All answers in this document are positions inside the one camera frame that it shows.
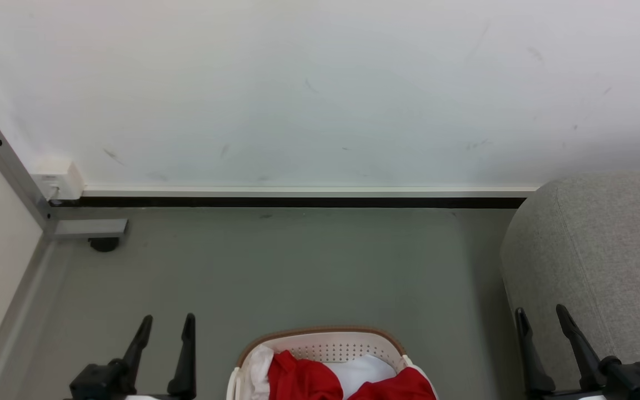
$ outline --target gray cushion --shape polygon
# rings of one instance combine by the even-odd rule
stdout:
[[[640,361],[640,172],[544,185],[516,213],[501,258],[511,307],[525,308],[558,389],[579,386],[558,303],[600,357]]]

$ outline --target metal frame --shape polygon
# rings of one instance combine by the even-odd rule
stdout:
[[[0,130],[0,172],[21,202],[51,239],[119,238],[127,230],[127,219],[60,220],[53,207],[28,174],[25,166]]]

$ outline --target brown basket rim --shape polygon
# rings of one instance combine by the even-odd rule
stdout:
[[[376,329],[374,327],[366,327],[361,325],[330,325],[330,326],[322,326],[322,327],[306,327],[299,329],[288,329],[282,330],[279,332],[270,333],[264,336],[261,336],[251,342],[251,344],[247,345],[246,348],[241,353],[241,356],[238,358],[238,362],[236,363],[236,367],[241,368],[244,360],[248,357],[249,353],[252,352],[256,346],[267,342],[269,340],[280,339],[282,337],[289,336],[299,336],[301,334],[312,334],[312,333],[333,333],[333,332],[358,332],[358,333],[371,333],[376,334],[378,336],[383,337],[388,340],[394,348],[399,352],[399,354],[406,355],[406,351],[404,351],[404,347],[399,341],[394,338],[389,332],[383,331],[381,329]]]

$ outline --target white cloth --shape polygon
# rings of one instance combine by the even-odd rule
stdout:
[[[365,354],[348,362],[327,362],[325,364],[337,375],[342,387],[342,400],[347,400],[365,382],[379,382],[396,377],[391,365],[377,357]]]
[[[271,387],[268,369],[273,361],[273,350],[263,344],[257,346],[249,356],[247,374],[244,377],[242,400],[268,400]]]

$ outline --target black baseboard strip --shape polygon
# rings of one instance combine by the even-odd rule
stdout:
[[[81,197],[53,207],[518,208],[521,197]]]

